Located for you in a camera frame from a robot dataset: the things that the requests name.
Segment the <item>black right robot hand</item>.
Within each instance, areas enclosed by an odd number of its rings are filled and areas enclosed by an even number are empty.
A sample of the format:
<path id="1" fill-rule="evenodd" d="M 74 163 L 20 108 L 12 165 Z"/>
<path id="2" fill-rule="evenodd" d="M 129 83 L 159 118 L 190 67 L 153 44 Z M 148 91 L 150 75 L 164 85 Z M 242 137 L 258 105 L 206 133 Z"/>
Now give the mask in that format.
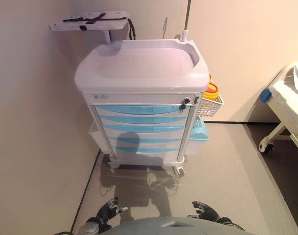
<path id="1" fill-rule="evenodd" d="M 201 201 L 193 201 L 193 207 L 196 208 L 196 214 L 188 215 L 189 218 L 204 219 L 209 221 L 217 221 L 221 217 L 215 209 Z"/>

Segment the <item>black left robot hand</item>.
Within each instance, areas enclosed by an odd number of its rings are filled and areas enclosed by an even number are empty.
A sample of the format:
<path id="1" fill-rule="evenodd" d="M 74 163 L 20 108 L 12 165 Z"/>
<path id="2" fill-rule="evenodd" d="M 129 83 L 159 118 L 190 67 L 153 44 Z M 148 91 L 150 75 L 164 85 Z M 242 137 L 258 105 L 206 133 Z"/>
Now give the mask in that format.
<path id="1" fill-rule="evenodd" d="M 117 216 L 118 214 L 125 213 L 129 210 L 128 207 L 118 207 L 118 197 L 110 199 L 98 211 L 96 218 L 100 225 L 107 224 L 107 222 Z"/>

